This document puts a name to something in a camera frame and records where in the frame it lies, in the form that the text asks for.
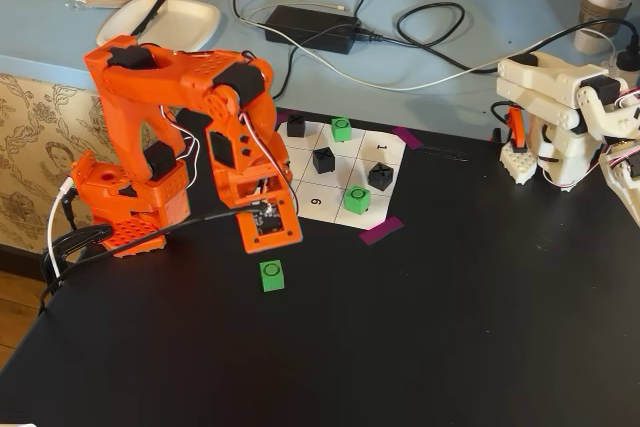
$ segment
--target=wall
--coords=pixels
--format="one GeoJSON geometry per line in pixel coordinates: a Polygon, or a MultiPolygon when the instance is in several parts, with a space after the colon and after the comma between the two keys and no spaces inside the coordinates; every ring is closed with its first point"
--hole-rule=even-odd
{"type": "MultiPolygon", "coordinates": [[[[58,187],[86,149],[116,160],[95,92],[0,74],[0,244],[42,251],[58,187]]],[[[91,223],[86,205],[73,207],[78,226],[91,223]]],[[[61,209],[55,219],[54,238],[69,230],[61,209]]]]}

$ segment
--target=white plate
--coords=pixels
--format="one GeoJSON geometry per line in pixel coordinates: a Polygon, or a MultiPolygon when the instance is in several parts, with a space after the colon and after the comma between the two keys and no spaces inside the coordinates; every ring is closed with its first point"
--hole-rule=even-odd
{"type": "MultiPolygon", "coordinates": [[[[132,0],[105,22],[96,42],[131,32],[144,20],[156,0],[132,0]]],[[[171,50],[200,50],[213,37],[220,23],[220,11],[213,5],[194,0],[167,0],[147,30],[141,44],[157,44],[171,50]]]]}

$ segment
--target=white paper grid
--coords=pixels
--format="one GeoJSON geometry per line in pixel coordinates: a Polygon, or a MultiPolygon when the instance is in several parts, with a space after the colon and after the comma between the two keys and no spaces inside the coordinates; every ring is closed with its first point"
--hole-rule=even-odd
{"type": "Polygon", "coordinates": [[[278,132],[289,151],[292,186],[300,203],[300,217],[371,229],[387,218],[406,144],[394,134],[351,129],[351,139],[333,140],[331,125],[307,122],[304,137],[288,137],[286,122],[278,132]],[[329,147],[336,157],[334,172],[318,174],[313,151],[329,147]],[[393,167],[393,182],[382,192],[367,181],[369,171],[381,162],[393,167]],[[371,206],[364,214],[349,212],[342,205],[347,188],[359,185],[371,192],[371,206]]]}

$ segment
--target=cube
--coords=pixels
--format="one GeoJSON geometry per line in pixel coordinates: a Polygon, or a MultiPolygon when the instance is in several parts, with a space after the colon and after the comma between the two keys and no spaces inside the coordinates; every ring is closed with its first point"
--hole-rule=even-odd
{"type": "Polygon", "coordinates": [[[319,174],[336,170],[336,158],[329,147],[313,151],[313,166],[319,174]]]}
{"type": "Polygon", "coordinates": [[[369,185],[378,190],[384,190],[393,182],[393,167],[378,162],[369,171],[369,185]]]}
{"type": "Polygon", "coordinates": [[[354,214],[364,214],[371,205],[371,192],[359,185],[353,185],[344,194],[344,208],[354,214]]]}
{"type": "Polygon", "coordinates": [[[351,138],[351,123],[346,117],[335,117],[331,119],[331,132],[333,140],[344,142],[351,138]]]}
{"type": "Polygon", "coordinates": [[[288,137],[304,137],[306,122],[304,115],[289,114],[287,118],[287,136],[288,137]]]}
{"type": "Polygon", "coordinates": [[[284,289],[284,274],[279,260],[260,262],[260,277],[262,278],[263,291],[271,292],[272,290],[284,289]]]}

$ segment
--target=white robotic arm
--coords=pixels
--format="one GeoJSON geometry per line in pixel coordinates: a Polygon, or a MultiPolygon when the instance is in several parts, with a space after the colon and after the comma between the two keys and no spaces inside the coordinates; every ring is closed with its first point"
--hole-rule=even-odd
{"type": "Polygon", "coordinates": [[[569,191],[599,162],[640,225],[640,101],[619,101],[626,81],[543,52],[503,60],[498,74],[498,94],[530,114],[526,151],[516,152],[513,139],[500,156],[516,182],[529,180],[539,165],[547,180],[569,191]]]}

